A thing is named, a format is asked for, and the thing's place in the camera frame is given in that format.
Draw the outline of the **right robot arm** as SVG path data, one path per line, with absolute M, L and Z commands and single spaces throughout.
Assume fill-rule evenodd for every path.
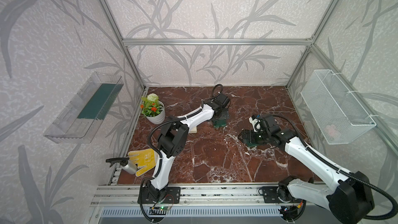
M 307 144 L 291 121 L 292 129 L 282 129 L 277 115 L 253 115 L 249 118 L 251 130 L 242 130 L 238 139 L 246 146 L 271 144 L 304 164 L 323 182 L 324 186 L 305 182 L 298 178 L 287 178 L 280 182 L 286 195 L 312 202 L 329 210 L 342 224 L 357 224 L 362 219 L 388 220 L 398 213 L 398 203 L 384 190 L 372 185 L 360 171 L 352 173 L 334 163 Z M 392 209 L 382 215 L 371 216 L 375 208 L 372 192 L 375 191 L 391 204 Z

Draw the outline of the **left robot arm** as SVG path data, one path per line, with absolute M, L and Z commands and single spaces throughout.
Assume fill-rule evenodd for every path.
M 148 149 L 131 151 L 126 157 L 109 158 L 106 162 L 111 166 L 118 163 L 123 170 L 136 176 L 154 169 L 153 175 L 143 180 L 141 192 L 147 191 L 160 199 L 166 194 L 173 162 L 185 148 L 189 132 L 203 122 L 220 119 L 229 103 L 228 96 L 220 92 L 204 100 L 196 110 L 171 117 L 152 129 L 147 139 Z

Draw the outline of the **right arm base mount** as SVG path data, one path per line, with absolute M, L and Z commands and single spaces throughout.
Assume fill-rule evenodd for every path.
M 264 203 L 280 203 L 299 205 L 302 199 L 294 198 L 287 188 L 279 186 L 265 186 L 258 189 L 258 194 L 263 197 Z

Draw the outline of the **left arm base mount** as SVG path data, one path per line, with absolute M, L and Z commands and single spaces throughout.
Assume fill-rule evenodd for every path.
M 180 187 L 166 187 L 162 190 L 155 188 L 144 187 L 140 190 L 138 196 L 139 204 L 155 204 L 155 203 L 167 203 L 177 204 L 179 203 L 181 195 Z

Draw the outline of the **green jewelry box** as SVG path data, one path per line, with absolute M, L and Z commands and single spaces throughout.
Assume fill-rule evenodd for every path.
M 227 126 L 229 117 L 213 118 L 211 121 L 215 129 L 224 128 Z
M 259 146 L 259 143 L 256 140 L 253 140 L 252 138 L 243 138 L 242 142 L 249 148 Z

